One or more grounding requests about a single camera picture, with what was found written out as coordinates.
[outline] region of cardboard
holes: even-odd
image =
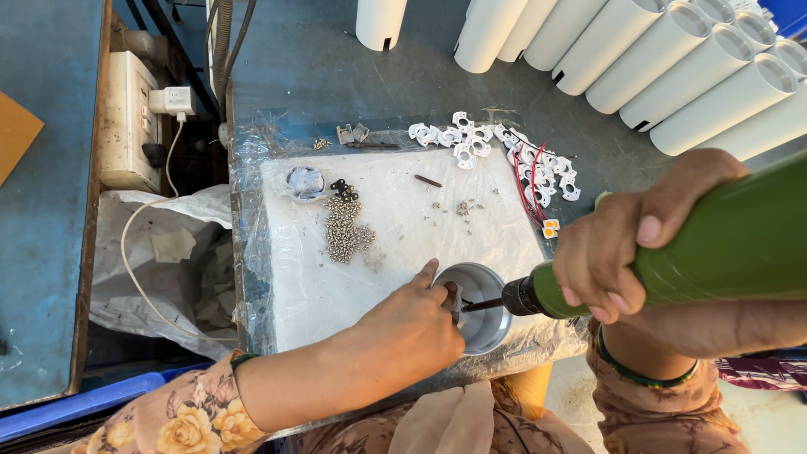
[[[42,120],[0,91],[0,186],[43,126]]]

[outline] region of pile of screws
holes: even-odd
[[[334,262],[349,264],[350,259],[361,249],[367,263],[367,249],[375,241],[375,232],[368,225],[359,227],[353,221],[362,214],[362,204],[356,201],[342,201],[340,197],[330,197],[324,206],[331,211],[325,217],[325,252]]]
[[[463,200],[462,202],[459,203],[459,205],[457,205],[457,214],[459,216],[468,216],[470,214],[470,210],[472,209],[474,209],[474,206],[473,205],[469,206],[468,203],[465,200]]]
[[[323,138],[319,138],[319,139],[314,141],[314,149],[321,149],[322,147],[324,147],[326,145],[333,145],[333,144],[331,142],[329,142],[329,141],[326,141]]]

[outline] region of purple fabric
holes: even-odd
[[[722,358],[720,378],[741,388],[807,391],[807,359]]]

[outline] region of floor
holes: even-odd
[[[596,425],[602,417],[592,400],[595,383],[585,356],[555,361],[545,407],[569,423],[596,454],[608,454]],[[751,452],[804,452],[807,405],[799,393],[744,389],[724,381],[718,386],[723,410],[742,428],[742,439]]]

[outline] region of white tube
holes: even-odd
[[[665,154],[676,156],[796,92],[793,71],[766,53],[650,130]]]
[[[454,60],[469,73],[491,68],[527,0],[475,0],[457,45]]]
[[[799,89],[748,120],[698,145],[724,149],[740,161],[807,134],[807,81]]]
[[[516,25],[513,26],[496,58],[501,61],[515,61],[532,42],[557,2],[558,0],[527,0],[527,6],[518,16]]]
[[[608,0],[552,70],[568,95],[583,93],[667,9],[667,0]]]
[[[551,71],[608,0],[558,0],[524,51],[535,69]]]
[[[596,110],[612,114],[712,34],[712,21],[697,6],[675,0],[586,90]]]
[[[619,110],[629,128],[647,131],[754,60],[739,28],[718,24],[712,35]]]
[[[794,41],[778,40],[765,53],[781,58],[790,66],[798,80],[803,81],[807,78],[807,50]]]
[[[776,34],[771,24],[750,11],[738,12],[734,24],[751,38],[757,53],[763,52],[776,42]]]
[[[394,48],[404,21],[406,0],[358,0],[356,37],[379,52]]]
[[[734,8],[726,0],[689,0],[689,2],[702,9],[712,20],[712,25],[733,23],[737,18],[734,15]]]

